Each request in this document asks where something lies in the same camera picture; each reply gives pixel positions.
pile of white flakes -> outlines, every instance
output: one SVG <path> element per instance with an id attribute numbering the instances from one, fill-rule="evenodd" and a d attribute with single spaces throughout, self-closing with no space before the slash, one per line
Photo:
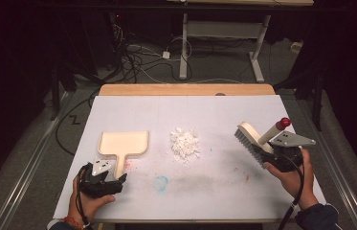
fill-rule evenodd
<path id="1" fill-rule="evenodd" d="M 198 148 L 198 138 L 194 130 L 184 132 L 180 127 L 177 127 L 171 134 L 171 148 L 174 151 L 174 159 L 176 161 L 183 160 L 184 163 L 190 161 L 191 155 L 200 157 Z"/>

desk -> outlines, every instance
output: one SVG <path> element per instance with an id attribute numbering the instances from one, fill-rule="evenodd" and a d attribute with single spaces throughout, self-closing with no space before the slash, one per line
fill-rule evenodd
<path id="1" fill-rule="evenodd" d="M 312 6 L 313 0 L 187 0 L 185 4 L 190 3 L 208 3 L 208 4 L 235 4 L 235 5 L 268 5 L 268 6 Z M 255 38 L 257 40 L 256 48 L 249 53 L 249 59 L 255 73 L 257 82 L 264 82 L 261 68 L 258 64 L 258 54 L 267 32 L 271 15 L 265 15 L 262 23 L 239 23 L 239 22 L 216 22 L 216 21 L 190 21 L 188 14 L 184 13 L 183 32 L 182 32 L 182 52 L 180 62 L 180 79 L 187 78 L 188 36 L 213 36 L 213 37 L 234 37 L 234 38 Z"/>
<path id="2" fill-rule="evenodd" d="M 147 152 L 126 160 L 123 191 L 98 211 L 96 221 L 279 221 L 293 198 L 234 133 L 243 120 L 262 132 L 284 116 L 280 97 L 265 84 L 105 85 L 94 101 L 54 218 L 66 216 L 80 167 L 100 156 L 102 131 L 148 130 Z M 200 158 L 175 161 L 169 134 L 176 127 L 198 132 Z M 314 191 L 325 202 L 316 182 Z"/>

